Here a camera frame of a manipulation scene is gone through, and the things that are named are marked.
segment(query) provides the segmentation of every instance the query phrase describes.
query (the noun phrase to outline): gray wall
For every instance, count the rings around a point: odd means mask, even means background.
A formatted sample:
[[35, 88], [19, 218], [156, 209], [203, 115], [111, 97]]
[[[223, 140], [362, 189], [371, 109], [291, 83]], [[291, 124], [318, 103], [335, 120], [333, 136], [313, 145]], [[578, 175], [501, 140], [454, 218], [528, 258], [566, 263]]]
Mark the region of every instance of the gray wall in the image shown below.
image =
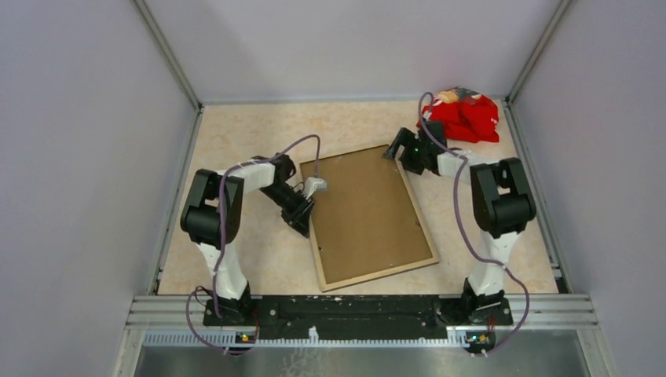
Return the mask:
[[204, 102], [509, 92], [554, 0], [148, 0]]
[[664, 375], [666, 2], [580, 1], [518, 100], [562, 241], [622, 375]]
[[109, 375], [193, 110], [132, 4], [0, 8], [0, 375]]

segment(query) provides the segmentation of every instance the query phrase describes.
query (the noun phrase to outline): metal rail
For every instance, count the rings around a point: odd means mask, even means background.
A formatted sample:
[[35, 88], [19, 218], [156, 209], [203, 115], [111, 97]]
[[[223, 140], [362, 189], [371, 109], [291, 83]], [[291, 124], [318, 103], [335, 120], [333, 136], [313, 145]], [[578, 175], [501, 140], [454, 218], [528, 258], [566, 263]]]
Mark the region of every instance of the metal rail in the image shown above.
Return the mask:
[[536, 63], [541, 58], [541, 55], [548, 46], [548, 43], [551, 41], [551, 37], [558, 30], [558, 27], [562, 22], [562, 19], [564, 18], [564, 16], [566, 15], [567, 11], [570, 9], [573, 3], [574, 0], [561, 0], [560, 3], [558, 4], [558, 7], [557, 9], [555, 9], [553, 17], [551, 18], [550, 21], [548, 21], [548, 25], [546, 25], [545, 30], [543, 30], [541, 38], [539, 38], [538, 43], [536, 44], [534, 50], [530, 54], [529, 59], [525, 62], [525, 65], [523, 66], [523, 69], [518, 75], [516, 82], [514, 83], [513, 87], [511, 87], [511, 91], [507, 95], [507, 102], [509, 105], [512, 105], [516, 101], [516, 99], [518, 99], [518, 96], [520, 95], [523, 86], [525, 86], [527, 79], [532, 74], [532, 71], [534, 70]]
[[[455, 295], [442, 295], [454, 298]], [[508, 295], [514, 319], [525, 312], [525, 296]], [[137, 296], [132, 302], [126, 328], [151, 330], [187, 329], [185, 321], [185, 296]], [[196, 328], [203, 326], [203, 306], [196, 301], [190, 304], [190, 318]], [[513, 326], [497, 326], [498, 330], [510, 330]], [[447, 326], [449, 331], [483, 331], [485, 326]], [[597, 316], [588, 295], [530, 295], [530, 308], [525, 330], [581, 330], [598, 329]]]
[[194, 93], [192, 84], [190, 84], [187, 75], [185, 74], [185, 71], [178, 63], [178, 60], [174, 55], [174, 51], [169, 46], [167, 38], [164, 36], [164, 33], [162, 33], [162, 30], [159, 28], [157, 20], [152, 15], [150, 8], [145, 3], [145, 0], [131, 0], [131, 1], [134, 4], [135, 9], [137, 10], [137, 13], [139, 14], [139, 16], [141, 16], [141, 19], [144, 21], [144, 24], [148, 29], [148, 33], [151, 35], [152, 40], [155, 42], [157, 49], [162, 54], [164, 62], [171, 71], [171, 74], [174, 76], [174, 79], [176, 80], [177, 84], [181, 87], [181, 90], [188, 98], [188, 101], [194, 107], [194, 109], [201, 109], [202, 107], [201, 101], [196, 96], [196, 93]]
[[506, 101], [502, 102], [502, 107], [504, 110], [504, 115], [507, 118], [507, 124], [509, 126], [509, 131], [511, 132], [511, 138], [514, 140], [516, 153], [518, 154], [518, 158], [520, 158], [523, 162], [529, 186], [532, 188], [532, 192], [534, 194], [534, 199], [537, 205], [536, 220], [539, 222], [541, 235], [543, 236], [543, 241], [546, 244], [546, 250], [551, 258], [552, 265], [554, 265], [554, 277], [556, 279], [558, 277], [563, 277], [564, 281], [568, 283], [567, 279], [569, 277], [569, 271], [566, 267], [566, 260], [562, 257], [561, 254], [562, 246], [554, 230], [551, 213], [548, 210], [546, 200], [543, 197], [543, 190], [540, 185], [538, 174], [535, 171], [532, 155], [530, 154], [529, 148], [526, 144], [525, 135], [522, 132], [520, 123], [516, 119], [514, 108], [512, 108]]

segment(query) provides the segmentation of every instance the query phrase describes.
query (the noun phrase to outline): red fabric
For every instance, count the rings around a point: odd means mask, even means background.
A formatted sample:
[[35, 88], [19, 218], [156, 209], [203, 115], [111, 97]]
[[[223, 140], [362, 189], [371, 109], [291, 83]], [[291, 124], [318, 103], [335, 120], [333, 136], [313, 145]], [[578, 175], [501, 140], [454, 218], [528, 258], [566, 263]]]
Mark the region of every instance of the red fabric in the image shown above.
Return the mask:
[[495, 132], [499, 120], [497, 106], [486, 96], [481, 96], [477, 100], [465, 97], [452, 104], [436, 104], [431, 111], [430, 120], [444, 123], [444, 136], [447, 139], [470, 143], [500, 141], [500, 136]]

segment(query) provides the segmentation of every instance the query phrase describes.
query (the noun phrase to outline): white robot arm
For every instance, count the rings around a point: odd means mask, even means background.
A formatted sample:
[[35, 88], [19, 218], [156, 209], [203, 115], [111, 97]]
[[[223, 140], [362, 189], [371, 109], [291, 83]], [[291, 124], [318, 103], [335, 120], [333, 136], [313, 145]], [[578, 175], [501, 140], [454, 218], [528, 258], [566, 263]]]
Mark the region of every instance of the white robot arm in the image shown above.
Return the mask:
[[[441, 122], [427, 120], [423, 126], [446, 146]], [[463, 164], [459, 156], [443, 152], [423, 129], [414, 134], [402, 128], [383, 156], [395, 159], [400, 147], [404, 149], [399, 161], [405, 170], [415, 174], [428, 169], [442, 177], [454, 178]], [[471, 186], [474, 218], [481, 229], [480, 242], [474, 248], [481, 260], [475, 261], [463, 288], [465, 311], [473, 313], [502, 302], [503, 267], [509, 262], [511, 250], [527, 222], [536, 216], [536, 205], [519, 159], [497, 161], [460, 150], [456, 154], [467, 159], [459, 181]], [[509, 192], [500, 194], [498, 186]]]
[[[271, 163], [255, 163], [235, 169], [226, 178], [224, 197], [220, 196], [221, 178], [226, 170], [198, 170], [181, 216], [181, 227], [195, 242], [216, 277], [215, 291], [226, 300], [240, 300], [247, 290], [247, 279], [240, 269], [236, 234], [240, 227], [240, 210], [245, 194], [261, 190], [282, 208], [282, 218], [303, 236], [309, 236], [309, 214], [312, 194], [326, 188], [320, 178], [308, 178], [302, 191], [296, 191], [286, 180], [295, 174], [294, 163], [283, 155]], [[220, 207], [206, 200], [225, 200], [225, 245], [221, 245]]]

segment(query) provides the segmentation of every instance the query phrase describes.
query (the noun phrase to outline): metal frame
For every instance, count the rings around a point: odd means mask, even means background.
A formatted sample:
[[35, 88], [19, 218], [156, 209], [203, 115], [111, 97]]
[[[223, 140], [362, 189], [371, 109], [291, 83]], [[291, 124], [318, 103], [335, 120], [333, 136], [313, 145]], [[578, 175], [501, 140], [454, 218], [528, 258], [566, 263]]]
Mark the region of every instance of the metal frame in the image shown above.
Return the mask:
[[158, 250], [156, 253], [158, 258], [156, 260], [156, 269], [155, 272], [148, 276], [148, 281], [145, 284], [146, 292], [150, 295], [157, 295], [159, 290], [159, 282], [162, 279], [162, 272], [164, 270], [164, 265], [167, 263], [167, 255], [169, 254], [169, 246], [171, 244], [171, 237], [174, 234], [174, 228], [176, 224], [176, 218], [178, 216], [178, 210], [181, 205], [181, 199], [185, 188], [185, 180], [187, 179], [187, 173], [189, 170], [189, 165], [192, 162], [192, 155], [194, 154], [194, 147], [196, 144], [196, 138], [199, 135], [199, 128], [201, 127], [201, 121], [203, 120], [203, 108], [200, 108], [196, 113], [194, 124], [192, 125], [192, 130], [188, 136], [188, 147], [185, 149], [185, 153], [181, 156], [179, 164], [179, 173], [178, 173], [178, 183], [174, 187], [173, 200], [171, 202], [171, 207], [166, 216], [166, 221], [163, 224], [161, 229], [164, 229], [164, 237], [159, 243]]
[[181, 87], [181, 90], [185, 96], [187, 96], [189, 103], [194, 107], [194, 109], [200, 110], [202, 108], [201, 101], [199, 101], [196, 93], [194, 93], [194, 89], [189, 83], [187, 75], [183, 71], [181, 65], [178, 63], [173, 50], [167, 42], [167, 38], [164, 37], [164, 33], [162, 33], [162, 31], [159, 29], [159, 25], [157, 24], [155, 17], [152, 15], [150, 8], [148, 8], [148, 5], [146, 5], [145, 0], [131, 1], [137, 10], [137, 13], [144, 21], [144, 24], [148, 29], [148, 33], [152, 37], [152, 40], [155, 42], [157, 50], [159, 50], [159, 52], [162, 54], [164, 62], [166, 63], [167, 67], [169, 67], [171, 74], [174, 76], [174, 79]]
[[[441, 298], [458, 298], [459, 295], [441, 295]], [[525, 312], [524, 295], [507, 295], [514, 318]], [[185, 322], [184, 295], [137, 296], [132, 302], [125, 329], [182, 330]], [[203, 326], [205, 308], [193, 301], [190, 318], [195, 328]], [[514, 326], [496, 326], [497, 330], [511, 330]], [[222, 330], [233, 328], [222, 327]], [[449, 331], [484, 331], [485, 325], [447, 326]], [[597, 316], [588, 295], [530, 295], [530, 310], [524, 330], [579, 330], [598, 329]]]
[[[166, 38], [159, 29], [155, 18], [151, 14], [149, 8], [145, 4], [145, 0], [132, 0], [136, 6], [137, 12], [141, 15], [141, 19], [145, 22], [148, 32], [153, 37], [158, 50], [163, 55], [163, 58], [171, 70], [175, 80], [181, 87], [183, 92], [188, 98], [191, 105], [198, 110], [196, 121], [190, 133], [188, 141], [188, 148], [185, 155], [182, 157], [182, 164], [180, 165], [180, 178], [178, 185], [174, 188], [174, 201], [172, 207], [169, 209], [166, 216], [167, 225], [165, 236], [159, 245], [159, 261], [156, 266], [156, 273], [151, 277], [148, 293], [149, 296], [137, 296], [132, 303], [129, 315], [126, 321], [125, 332], [123, 334], [122, 344], [119, 349], [119, 354], [116, 361], [114, 376], [128, 377], [134, 375], [139, 360], [141, 347], [145, 344], [155, 345], [158, 342], [160, 346], [197, 346], [198, 343], [193, 342], [188, 338], [183, 331], [188, 330], [185, 323], [185, 296], [167, 295], [156, 296], [157, 287], [159, 284], [160, 274], [164, 262], [166, 261], [168, 247], [173, 234], [174, 223], [177, 217], [178, 208], [181, 200], [181, 192], [185, 185], [188, 167], [194, 152], [194, 145], [199, 131], [199, 125], [203, 118], [203, 106], [199, 98], [196, 96], [194, 89], [187, 80], [187, 76], [183, 72], [180, 64], [177, 62]], [[554, 275], [556, 278], [564, 273], [567, 276], [566, 267], [562, 261], [561, 255], [558, 253], [560, 250], [557, 237], [555, 236], [552, 221], [548, 213], [547, 205], [544, 198], [541, 196], [540, 185], [536, 172], [533, 169], [532, 157], [529, 154], [529, 148], [525, 144], [525, 138], [522, 133], [522, 128], [513, 111], [515, 101], [518, 99], [520, 92], [525, 85], [527, 79], [532, 73], [536, 63], [542, 56], [544, 49], [551, 40], [552, 35], [556, 32], [558, 26], [561, 24], [562, 18], [571, 8], [573, 0], [561, 0], [555, 14], [548, 23], [546, 29], [535, 49], [525, 63], [521, 70], [516, 83], [511, 88], [511, 91], [503, 100], [503, 110], [507, 117], [511, 136], [517, 149], [518, 156], [524, 161], [527, 167], [527, 175], [530, 185], [535, 190], [536, 202], [539, 206], [539, 217], [543, 238], [546, 242], [549, 255], [551, 256], [552, 265], [554, 267]], [[525, 310], [525, 297], [522, 295], [508, 295], [510, 306], [514, 311], [514, 317], [521, 316]], [[576, 331], [580, 340], [581, 348], [584, 353], [585, 361], [589, 372], [592, 377], [602, 376], [615, 376], [614, 365], [606, 343], [604, 342], [602, 333], [600, 331], [598, 320], [591, 304], [591, 300], [587, 294], [560, 294], [560, 295], [531, 295], [531, 306], [527, 321], [525, 322], [523, 330], [530, 331], [554, 331], [554, 330], [573, 330]], [[224, 331], [235, 331], [235, 328], [222, 328], [222, 329], [209, 329], [205, 328], [202, 324], [204, 308], [196, 303], [190, 306], [190, 313], [194, 325], [206, 336], [212, 337], [210, 339], [221, 339], [221, 341], [231, 341], [231, 337], [224, 337]], [[498, 330], [509, 330], [512, 326], [497, 327]], [[452, 333], [452, 342], [427, 342], [419, 343], [419, 341], [410, 342], [413, 346], [461, 346], [456, 343], [456, 336], [461, 331], [483, 331], [485, 327], [478, 326], [450, 326], [447, 329]], [[295, 344], [292, 342], [266, 342], [264, 346], [304, 346], [304, 347], [330, 347], [331, 344], [326, 341], [320, 341], [318, 338], [306, 339], [304, 342]], [[336, 346], [354, 346], [350, 342], [336, 343]], [[381, 343], [364, 344], [363, 342], [356, 342], [356, 346], [405, 346], [403, 342], [395, 343]]]
[[[520, 123], [516, 119], [513, 108], [507, 103], [506, 100], [503, 101], [502, 105], [504, 115], [506, 116], [507, 123], [509, 125], [509, 131], [511, 132], [511, 137], [514, 139], [516, 153], [518, 154], [518, 158], [523, 162], [527, 180], [529, 181], [530, 187], [532, 187], [534, 199], [538, 207], [536, 211], [536, 220], [539, 222], [543, 241], [546, 244], [548, 256], [551, 258], [551, 267], [553, 269], [554, 277], [555, 279], [563, 279], [565, 284], [567, 284], [566, 277], [569, 274], [565, 265], [565, 261], [559, 252], [561, 250], [561, 243], [553, 229], [550, 211], [547, 208], [546, 200], [541, 194], [543, 190], [541, 189], [537, 173], [534, 170], [534, 162], [532, 160], [532, 156], [529, 153], [529, 148], [525, 143], [525, 136], [523, 134], [522, 128], [520, 127]], [[568, 284], [567, 288], [569, 291], [573, 292]]]
[[529, 55], [528, 60], [525, 62], [525, 66], [523, 66], [521, 73], [518, 75], [516, 82], [511, 87], [511, 91], [507, 95], [507, 103], [509, 106], [511, 106], [518, 99], [518, 95], [522, 91], [522, 87], [527, 82], [527, 78], [536, 66], [536, 62], [539, 61], [539, 58], [541, 58], [541, 54], [545, 50], [546, 46], [548, 46], [548, 43], [551, 41], [551, 37], [555, 31], [557, 31], [560, 22], [569, 11], [574, 1], [575, 0], [561, 0], [558, 4], [553, 17], [550, 21], [548, 21], [546, 29], [543, 30], [541, 38], [539, 38], [538, 43], [534, 47], [532, 53]]

